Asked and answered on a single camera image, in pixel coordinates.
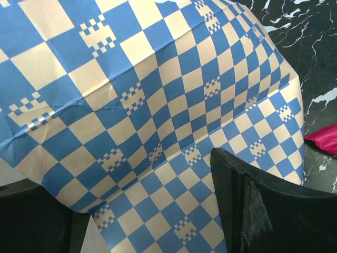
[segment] wrapping paper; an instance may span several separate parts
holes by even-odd
[[[226,0],[0,1],[0,156],[112,252],[225,252],[223,147],[301,184],[297,74]]]
[[[326,126],[304,137],[329,154],[337,156],[337,124]]]

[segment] black marble surface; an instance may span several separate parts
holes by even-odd
[[[236,0],[260,20],[297,71],[304,132],[337,122],[337,0]],[[337,158],[305,144],[304,185],[337,193]]]

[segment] pink object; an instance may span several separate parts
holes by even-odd
[[[313,141],[317,147],[329,154],[337,155],[337,124],[307,134],[304,138]]]

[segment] blue and beige checkered paper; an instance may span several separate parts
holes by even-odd
[[[301,184],[297,74],[227,0],[0,0],[0,157],[111,252],[226,252],[223,147]]]

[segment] magenta pouch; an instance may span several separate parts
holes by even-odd
[[[337,123],[307,134],[304,138],[313,141],[321,150],[337,156]]]

